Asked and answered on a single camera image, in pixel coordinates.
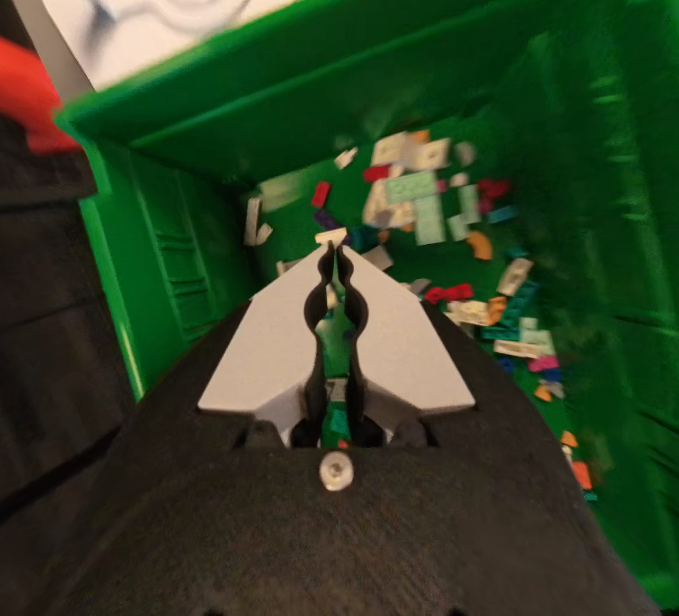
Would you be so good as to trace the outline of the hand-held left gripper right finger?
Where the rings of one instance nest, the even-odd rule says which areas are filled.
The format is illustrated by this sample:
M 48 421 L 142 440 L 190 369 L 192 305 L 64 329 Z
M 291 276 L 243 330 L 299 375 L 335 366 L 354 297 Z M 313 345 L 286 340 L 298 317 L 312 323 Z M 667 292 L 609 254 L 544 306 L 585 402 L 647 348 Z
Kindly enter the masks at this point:
M 476 401 L 422 301 L 349 247 L 337 249 L 345 312 L 354 326 L 346 413 L 357 446 Z

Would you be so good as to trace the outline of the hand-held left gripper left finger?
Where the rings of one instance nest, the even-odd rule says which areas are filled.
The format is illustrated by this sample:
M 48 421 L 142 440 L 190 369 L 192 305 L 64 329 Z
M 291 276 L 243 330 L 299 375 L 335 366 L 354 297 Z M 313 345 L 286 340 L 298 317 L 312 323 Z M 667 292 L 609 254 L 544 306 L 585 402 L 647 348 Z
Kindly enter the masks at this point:
M 335 248 L 326 243 L 256 293 L 198 409 L 272 423 L 293 448 L 316 448 L 327 413 L 323 342 Z

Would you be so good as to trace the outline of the green plastic bin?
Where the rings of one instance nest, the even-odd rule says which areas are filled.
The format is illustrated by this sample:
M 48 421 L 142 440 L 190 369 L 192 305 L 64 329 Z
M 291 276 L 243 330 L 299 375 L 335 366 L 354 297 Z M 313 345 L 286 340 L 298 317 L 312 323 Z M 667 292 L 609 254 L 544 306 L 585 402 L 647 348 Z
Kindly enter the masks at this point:
M 678 614 L 678 0 L 306 0 L 58 122 L 139 403 L 37 614 Z M 318 446 L 201 412 L 340 227 Z M 353 444 L 341 246 L 475 407 Z

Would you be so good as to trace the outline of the black textured case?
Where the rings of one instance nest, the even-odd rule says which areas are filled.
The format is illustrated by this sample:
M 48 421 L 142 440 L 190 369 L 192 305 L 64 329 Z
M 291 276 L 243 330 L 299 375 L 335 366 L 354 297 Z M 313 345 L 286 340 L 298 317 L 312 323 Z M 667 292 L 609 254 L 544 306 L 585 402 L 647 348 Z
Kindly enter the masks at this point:
M 1 117 L 1 522 L 102 456 L 133 394 L 79 201 L 82 153 Z

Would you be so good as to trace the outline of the red object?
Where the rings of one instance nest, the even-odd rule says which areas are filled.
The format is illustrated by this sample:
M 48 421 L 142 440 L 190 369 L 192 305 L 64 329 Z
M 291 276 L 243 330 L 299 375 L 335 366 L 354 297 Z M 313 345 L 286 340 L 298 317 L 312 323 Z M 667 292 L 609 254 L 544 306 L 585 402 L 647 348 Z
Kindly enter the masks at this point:
M 1 115 L 23 128 L 31 153 L 51 156 L 82 151 L 54 121 L 62 108 L 38 55 L 1 38 Z

